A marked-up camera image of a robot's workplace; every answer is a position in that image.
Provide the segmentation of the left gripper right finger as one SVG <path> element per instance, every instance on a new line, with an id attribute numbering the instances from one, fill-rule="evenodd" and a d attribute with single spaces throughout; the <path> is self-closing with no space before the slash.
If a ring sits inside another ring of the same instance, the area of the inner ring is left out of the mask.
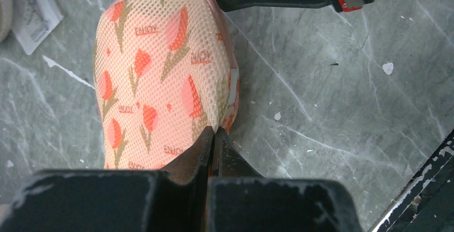
<path id="1" fill-rule="evenodd" d="M 353 199 L 339 182 L 268 178 L 214 136 L 206 231 L 361 231 Z"/>

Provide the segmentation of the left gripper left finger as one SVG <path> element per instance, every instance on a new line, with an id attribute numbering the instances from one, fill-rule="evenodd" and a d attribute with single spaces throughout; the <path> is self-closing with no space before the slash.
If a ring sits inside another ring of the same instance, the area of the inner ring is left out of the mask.
<path id="1" fill-rule="evenodd" d="M 42 170 L 25 180 L 1 231 L 204 231 L 214 132 L 156 170 Z"/>

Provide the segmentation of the pink floral mesh laundry bag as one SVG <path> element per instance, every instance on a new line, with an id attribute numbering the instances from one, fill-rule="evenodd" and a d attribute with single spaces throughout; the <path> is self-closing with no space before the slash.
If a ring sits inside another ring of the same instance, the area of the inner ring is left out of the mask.
<path id="1" fill-rule="evenodd" d="M 239 67 L 216 0 L 115 0 L 93 75 L 107 169 L 158 169 L 206 127 L 230 131 Z"/>

